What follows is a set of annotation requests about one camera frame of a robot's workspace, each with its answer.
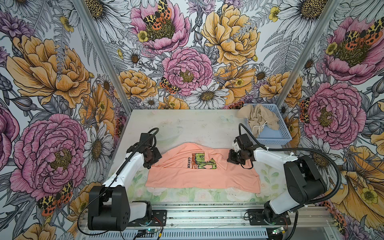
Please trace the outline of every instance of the white table surface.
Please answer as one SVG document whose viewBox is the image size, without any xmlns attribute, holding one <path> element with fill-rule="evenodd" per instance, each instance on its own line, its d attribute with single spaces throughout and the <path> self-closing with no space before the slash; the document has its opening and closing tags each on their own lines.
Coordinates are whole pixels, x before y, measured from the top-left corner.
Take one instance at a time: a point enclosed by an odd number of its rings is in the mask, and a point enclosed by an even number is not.
<svg viewBox="0 0 384 240">
<path fill-rule="evenodd" d="M 121 136 L 121 142 L 116 150 L 112 166 L 109 171 L 111 176 L 125 159 L 127 148 L 135 144 L 140 139 L 140 134 L 148 132 L 154 127 L 159 128 L 156 135 L 156 147 L 161 154 L 179 146 L 185 142 L 194 142 L 212 148 L 232 149 L 232 142 L 238 134 L 238 124 L 243 123 L 243 118 L 237 118 L 235 109 L 219 110 L 133 110 L 125 132 Z M 280 148 L 280 145 L 268 145 L 271 148 Z M 260 175 L 263 189 L 271 190 L 272 179 L 265 183 L 263 187 L 263 173 L 270 172 L 270 167 L 266 168 L 264 164 L 255 163 L 256 172 Z M 274 182 L 284 181 L 283 173 L 279 172 L 279 177 Z"/>
</svg>

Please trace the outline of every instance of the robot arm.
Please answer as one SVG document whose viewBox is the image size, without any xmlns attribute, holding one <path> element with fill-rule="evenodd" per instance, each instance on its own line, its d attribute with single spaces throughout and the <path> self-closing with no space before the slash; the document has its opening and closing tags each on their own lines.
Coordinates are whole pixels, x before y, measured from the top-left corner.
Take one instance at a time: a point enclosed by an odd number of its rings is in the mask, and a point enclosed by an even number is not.
<svg viewBox="0 0 384 240">
<path fill-rule="evenodd" d="M 147 142 L 149 137 L 149 133 L 142 133 L 140 142 L 127 150 L 125 159 L 129 161 L 122 163 L 102 186 L 94 186 L 89 192 L 90 230 L 123 231 L 133 220 L 143 225 L 151 220 L 150 203 L 128 202 L 126 193 L 126 187 L 131 185 L 136 172 L 143 166 L 149 169 L 161 158 L 159 150 Z"/>
<path fill-rule="evenodd" d="M 250 159 L 284 170 L 287 190 L 264 205 L 264 219 L 268 223 L 285 215 L 286 211 L 299 209 L 309 200 L 326 192 L 326 184 L 313 160 L 308 156 L 297 157 L 292 152 L 286 155 L 261 149 L 261 146 L 254 144 L 247 134 L 236 137 L 233 147 L 228 162 L 244 165 L 245 161 Z"/>
</svg>

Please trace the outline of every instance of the peach t-shirt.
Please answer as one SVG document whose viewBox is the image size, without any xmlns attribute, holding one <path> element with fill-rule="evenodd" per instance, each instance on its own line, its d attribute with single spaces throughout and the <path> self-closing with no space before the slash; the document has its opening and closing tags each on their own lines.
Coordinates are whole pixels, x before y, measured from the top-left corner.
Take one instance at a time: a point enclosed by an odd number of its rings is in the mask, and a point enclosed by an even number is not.
<svg viewBox="0 0 384 240">
<path fill-rule="evenodd" d="M 165 154 L 149 170 L 146 187 L 225 189 L 260 193 L 260 179 L 255 169 L 228 163 L 229 149 L 184 143 Z M 251 167 L 246 161 L 245 168 Z"/>
</svg>

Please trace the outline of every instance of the mounting plate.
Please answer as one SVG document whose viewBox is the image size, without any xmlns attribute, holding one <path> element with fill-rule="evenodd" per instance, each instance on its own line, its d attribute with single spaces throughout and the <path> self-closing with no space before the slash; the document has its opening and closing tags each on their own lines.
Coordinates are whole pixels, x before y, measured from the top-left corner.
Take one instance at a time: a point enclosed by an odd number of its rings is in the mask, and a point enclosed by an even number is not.
<svg viewBox="0 0 384 240">
<path fill-rule="evenodd" d="M 154 217 L 156 217 L 159 221 L 161 221 L 161 224 L 156 220 L 151 220 L 151 222 L 148 225 L 141 225 L 136 221 L 132 221 L 128 223 L 127 227 L 159 227 L 162 225 L 163 227 L 167 223 L 167 210 L 152 210 L 152 214 Z"/>
<path fill-rule="evenodd" d="M 268 224 L 264 221 L 263 209 L 248 209 L 249 224 L 251 226 L 256 225 L 291 225 L 288 212 L 285 212 L 281 217 L 275 219 L 275 224 Z"/>
</svg>

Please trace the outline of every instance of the blue plastic basket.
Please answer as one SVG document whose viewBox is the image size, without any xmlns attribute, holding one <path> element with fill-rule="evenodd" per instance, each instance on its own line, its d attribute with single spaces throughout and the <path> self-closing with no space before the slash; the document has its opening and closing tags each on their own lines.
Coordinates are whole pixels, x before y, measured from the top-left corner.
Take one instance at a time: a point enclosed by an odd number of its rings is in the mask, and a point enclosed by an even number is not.
<svg viewBox="0 0 384 240">
<path fill-rule="evenodd" d="M 292 140 L 291 134 L 289 133 L 288 128 L 285 125 L 283 117 L 281 116 L 279 112 L 279 108 L 276 106 L 276 104 L 250 103 L 250 105 L 252 106 L 256 106 L 257 104 L 261 104 L 266 109 L 269 109 L 271 112 L 275 113 L 276 116 L 279 118 L 278 124 L 280 126 L 279 130 L 272 130 L 268 127 L 268 125 L 266 125 L 263 131 L 257 137 L 257 141 L 259 141 L 262 144 L 279 144 L 279 145 L 285 145 L 289 141 L 291 141 Z M 245 120 L 245 126 L 248 128 L 248 130 L 251 131 L 248 118 L 244 118 L 244 120 Z"/>
</svg>

